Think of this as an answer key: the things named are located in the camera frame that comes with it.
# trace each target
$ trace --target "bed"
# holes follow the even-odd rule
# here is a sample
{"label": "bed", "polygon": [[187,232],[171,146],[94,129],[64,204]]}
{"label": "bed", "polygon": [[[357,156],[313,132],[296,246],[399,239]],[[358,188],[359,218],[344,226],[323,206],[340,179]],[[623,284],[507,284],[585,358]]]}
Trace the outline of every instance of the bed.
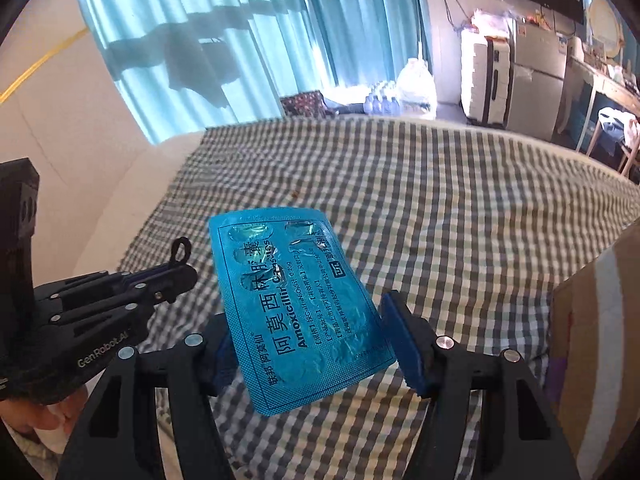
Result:
{"label": "bed", "polygon": [[[374,303],[396,288],[438,333],[469,349],[517,349],[543,381],[552,289],[640,217],[640,191],[551,144],[449,123],[373,118],[273,120],[206,132],[120,265],[166,259],[188,236],[200,279],[161,304],[142,351],[167,348],[221,312],[208,219],[235,209],[322,210]],[[426,402],[391,366],[338,394],[265,418],[238,374],[211,407],[232,465],[248,478],[400,478]],[[472,396],[458,473],[473,465]],[[164,392],[162,427],[170,433]]]}

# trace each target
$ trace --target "silver screw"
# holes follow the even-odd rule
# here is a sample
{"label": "silver screw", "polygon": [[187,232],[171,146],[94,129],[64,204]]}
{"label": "silver screw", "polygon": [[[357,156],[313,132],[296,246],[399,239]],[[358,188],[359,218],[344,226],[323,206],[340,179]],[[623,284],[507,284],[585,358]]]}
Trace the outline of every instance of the silver screw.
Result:
{"label": "silver screw", "polygon": [[190,334],[184,338],[184,343],[187,346],[198,346],[204,341],[200,334]]}
{"label": "silver screw", "polygon": [[502,355],[504,355],[504,358],[510,363],[517,363],[520,360],[520,354],[515,350],[505,350]]}
{"label": "silver screw", "polygon": [[129,359],[130,357],[133,357],[133,354],[135,354],[135,350],[130,347],[130,346],[125,346],[124,348],[121,348],[120,351],[118,352],[118,357],[120,359]]}
{"label": "silver screw", "polygon": [[444,348],[445,350],[449,350],[450,348],[453,348],[455,342],[448,335],[441,335],[436,339],[436,345],[438,345],[440,348]]}

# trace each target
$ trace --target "checkered fabric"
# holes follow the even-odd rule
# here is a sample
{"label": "checkered fabric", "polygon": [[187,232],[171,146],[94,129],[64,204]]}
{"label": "checkered fabric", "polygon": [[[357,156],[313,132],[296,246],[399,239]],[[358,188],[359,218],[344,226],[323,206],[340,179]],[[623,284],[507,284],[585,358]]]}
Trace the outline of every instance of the checkered fabric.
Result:
{"label": "checkered fabric", "polygon": [[[121,265],[164,262],[178,236],[193,243],[198,284],[158,307],[143,351],[223,309],[209,218],[271,206],[323,211],[375,304],[400,290],[438,334],[489,354],[515,348],[542,378],[551,290],[640,217],[640,192],[586,159],[465,126],[345,118],[209,130]],[[252,409],[241,374],[211,401],[232,464],[261,479],[400,478],[426,405],[397,365],[270,418]],[[459,478],[473,467],[479,412],[472,396]]]}

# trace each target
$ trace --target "refrigerator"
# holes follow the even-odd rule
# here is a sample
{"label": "refrigerator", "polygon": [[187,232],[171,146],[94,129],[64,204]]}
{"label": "refrigerator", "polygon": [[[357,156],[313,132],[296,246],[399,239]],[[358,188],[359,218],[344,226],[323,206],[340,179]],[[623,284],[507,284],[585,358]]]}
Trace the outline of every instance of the refrigerator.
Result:
{"label": "refrigerator", "polygon": [[545,30],[510,20],[511,81],[506,128],[542,140],[551,140],[558,117],[567,40]]}

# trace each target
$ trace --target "desk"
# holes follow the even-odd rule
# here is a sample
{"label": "desk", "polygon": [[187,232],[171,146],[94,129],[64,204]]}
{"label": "desk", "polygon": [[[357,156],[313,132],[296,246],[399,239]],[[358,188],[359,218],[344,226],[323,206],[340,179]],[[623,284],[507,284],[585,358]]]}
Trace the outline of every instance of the desk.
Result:
{"label": "desk", "polygon": [[594,67],[588,65],[574,56],[567,57],[566,73],[564,75],[564,87],[562,88],[562,97],[560,98],[560,111],[558,112],[558,120],[556,121],[556,132],[562,133],[569,122],[569,114],[574,101],[580,98],[582,87],[590,84],[591,98],[589,100],[589,108],[587,117],[584,120],[580,140],[575,151],[578,152],[587,133],[591,113],[593,112],[593,102],[596,99],[596,92],[606,95],[613,102],[619,104],[626,110],[629,110],[636,117],[640,118],[640,98],[633,92],[627,90],[621,84],[616,83],[608,76],[598,72]]}

